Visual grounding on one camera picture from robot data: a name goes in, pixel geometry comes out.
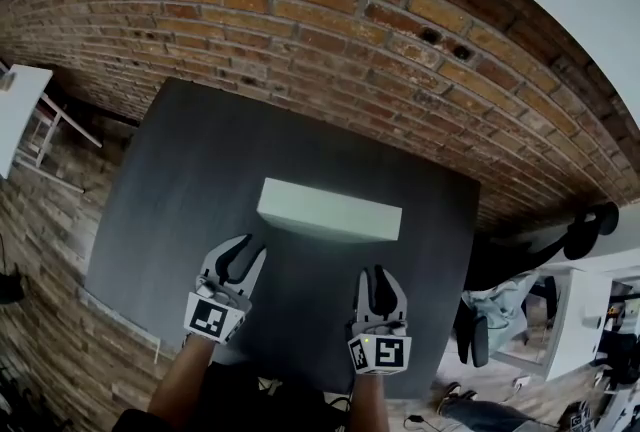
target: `sneaker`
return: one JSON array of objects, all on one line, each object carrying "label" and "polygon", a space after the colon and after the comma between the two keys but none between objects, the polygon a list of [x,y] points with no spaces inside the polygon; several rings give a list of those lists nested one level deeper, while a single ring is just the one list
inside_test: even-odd
[{"label": "sneaker", "polygon": [[460,398],[463,400],[473,400],[474,402],[478,399],[478,393],[474,390],[470,389],[469,391],[465,391],[460,395]]},{"label": "sneaker", "polygon": [[444,390],[444,396],[442,397],[442,400],[440,400],[440,403],[438,404],[438,408],[436,409],[436,412],[440,414],[440,411],[442,410],[442,406],[444,405],[444,403],[448,402],[452,398],[458,398],[460,396],[461,390],[462,390],[462,386],[460,386],[460,383],[452,382],[451,384],[449,384],[447,388]]}]

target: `table top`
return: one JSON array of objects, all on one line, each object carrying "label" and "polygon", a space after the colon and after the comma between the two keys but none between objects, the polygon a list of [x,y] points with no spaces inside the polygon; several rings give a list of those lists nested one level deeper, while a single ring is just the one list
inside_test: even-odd
[{"label": "table top", "polygon": [[9,177],[13,157],[29,118],[53,72],[14,64],[9,73],[15,80],[7,91],[0,90],[0,175]]},{"label": "table top", "polygon": [[[273,228],[256,212],[265,177],[401,207],[399,239],[340,244]],[[240,353],[267,374],[344,393],[357,276],[381,263],[407,295],[413,338],[409,370],[387,379],[387,394],[422,397],[458,308],[478,191],[463,175],[361,135],[169,79],[113,185],[85,287],[179,346],[205,255],[253,233],[268,248],[253,309],[216,356]]]}]

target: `human arm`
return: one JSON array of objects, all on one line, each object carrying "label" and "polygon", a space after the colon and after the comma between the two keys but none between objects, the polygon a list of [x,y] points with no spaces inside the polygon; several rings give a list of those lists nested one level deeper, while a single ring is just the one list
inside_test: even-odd
[{"label": "human arm", "polygon": [[381,375],[358,375],[353,386],[349,432],[389,432]]},{"label": "human arm", "polygon": [[192,334],[151,397],[148,412],[184,430],[200,396],[215,343]]}]

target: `white block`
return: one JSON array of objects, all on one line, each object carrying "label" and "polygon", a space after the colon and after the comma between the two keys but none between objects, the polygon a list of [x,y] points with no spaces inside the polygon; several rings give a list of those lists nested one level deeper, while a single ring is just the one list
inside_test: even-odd
[{"label": "white block", "polygon": [[402,208],[265,178],[258,213],[269,224],[338,242],[395,241]]}]

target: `white desk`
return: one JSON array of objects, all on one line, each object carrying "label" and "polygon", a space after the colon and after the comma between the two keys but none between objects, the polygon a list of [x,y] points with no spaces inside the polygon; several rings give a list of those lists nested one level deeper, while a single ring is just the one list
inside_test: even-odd
[{"label": "white desk", "polygon": [[611,278],[570,269],[554,272],[560,292],[558,311],[549,344],[540,362],[505,352],[493,358],[551,380],[593,361],[606,321]]},{"label": "white desk", "polygon": [[640,405],[640,391],[635,387],[616,391],[596,425],[596,432],[622,432],[631,423],[636,405]]},{"label": "white desk", "polygon": [[[15,162],[71,190],[84,192],[82,188],[41,169],[42,159],[58,123],[63,119],[96,146],[102,147],[102,143],[46,95],[44,90],[53,76],[52,71],[14,64],[8,75],[14,75],[11,85],[6,90],[0,89],[0,175],[8,178]],[[18,146],[39,100],[44,101],[55,112],[55,116],[45,120],[48,131],[44,142],[39,146],[37,156],[30,156]]]}]

